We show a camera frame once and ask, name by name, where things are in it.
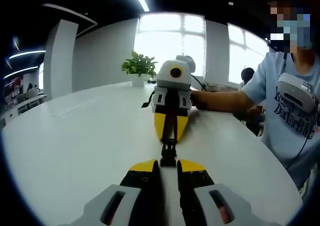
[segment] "face mask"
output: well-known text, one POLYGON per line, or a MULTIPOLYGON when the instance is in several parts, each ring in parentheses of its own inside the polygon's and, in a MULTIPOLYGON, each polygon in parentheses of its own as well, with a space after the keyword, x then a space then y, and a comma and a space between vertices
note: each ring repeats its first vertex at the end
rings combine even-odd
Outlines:
POLYGON ((310 49, 310 14, 297 14, 297 20, 277 20, 276 26, 283 29, 285 40, 295 41, 298 47, 310 49))

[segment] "white table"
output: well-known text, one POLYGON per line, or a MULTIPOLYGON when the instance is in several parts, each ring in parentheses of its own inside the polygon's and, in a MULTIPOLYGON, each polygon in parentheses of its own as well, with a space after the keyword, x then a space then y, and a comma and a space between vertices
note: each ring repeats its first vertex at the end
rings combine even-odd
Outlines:
POLYGON ((13 108, 7 110, 6 112, 4 112, 4 114, 1 116, 1 118, 5 120, 6 124, 9 124, 12 120, 14 120, 15 118, 17 118, 19 116, 18 114, 18 108, 25 106, 27 104, 30 104, 31 102, 34 101, 39 101, 44 99, 45 97, 47 97, 46 95, 38 95, 36 97, 30 98, 28 100, 25 100, 19 104, 17 104, 16 106, 14 106, 13 108))
MULTIPOLYGON (((46 225, 71 223, 132 165, 161 158, 152 110, 141 108, 153 86, 120 83, 79 91, 45 102, 4 128, 12 175, 46 225)), ((249 201, 260 218, 285 224, 302 205, 279 161, 231 114, 195 109, 186 130, 178 158, 203 164, 215 183, 249 201)), ((178 185, 166 178, 176 177, 176 171, 163 175, 166 185, 178 185)), ((178 216, 171 212, 170 222, 182 217, 175 190, 177 207, 170 210, 178 216)))

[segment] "chair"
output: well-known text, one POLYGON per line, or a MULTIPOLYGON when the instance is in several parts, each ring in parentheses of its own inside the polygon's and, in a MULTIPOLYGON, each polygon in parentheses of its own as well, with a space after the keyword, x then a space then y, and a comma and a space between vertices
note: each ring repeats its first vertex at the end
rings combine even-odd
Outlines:
POLYGON ((23 101, 25 101, 25 94, 22 93, 22 94, 19 94, 17 97, 16 97, 16 104, 21 104, 23 101))

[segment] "black ceiling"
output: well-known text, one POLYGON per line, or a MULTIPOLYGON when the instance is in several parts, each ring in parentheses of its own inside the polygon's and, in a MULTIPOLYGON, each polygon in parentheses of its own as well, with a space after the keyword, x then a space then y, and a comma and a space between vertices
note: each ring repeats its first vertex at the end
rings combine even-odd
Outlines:
MULTIPOLYGON (((271 0, 145 0, 151 12, 188 12, 205 15, 207 20, 222 24, 233 23, 264 38, 269 32, 271 0)), ((300 0, 304 5, 319 13, 317 0, 300 0)), ((144 13, 138 0, 6 0, 2 6, 5 39, 2 52, 2 74, 38 66, 43 55, 33 54, 9 61, 5 59, 16 54, 18 50, 13 44, 13 37, 18 39, 21 52, 41 50, 45 48, 50 30, 60 19, 79 23, 78 33, 92 25, 91 22, 42 4, 54 4, 79 14, 86 15, 98 25, 86 33, 119 21, 137 18, 144 13)))

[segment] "yellow panel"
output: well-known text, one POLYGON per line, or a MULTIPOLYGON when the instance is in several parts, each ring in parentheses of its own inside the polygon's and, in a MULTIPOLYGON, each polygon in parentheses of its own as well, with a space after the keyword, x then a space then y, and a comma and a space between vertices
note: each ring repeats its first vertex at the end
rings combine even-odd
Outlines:
POLYGON ((152 159, 152 160, 148 160, 145 162, 139 162, 135 165, 133 165, 129 171, 142 171, 142 172, 152 172, 152 169, 154 167, 154 162, 156 160, 152 159))
POLYGON ((176 140, 179 142, 182 134, 185 131, 186 125, 188 123, 188 117, 177 116, 177 122, 178 122, 178 126, 176 131, 176 140))
POLYGON ((155 127, 155 132, 156 135, 158 136, 159 140, 162 139, 162 133, 164 131, 164 126, 165 126, 165 119, 166 115, 163 113, 154 113, 154 127, 155 127))
POLYGON ((185 159, 179 160, 182 166, 182 172, 190 172, 190 171, 203 171, 206 170, 201 164, 192 162, 185 159))

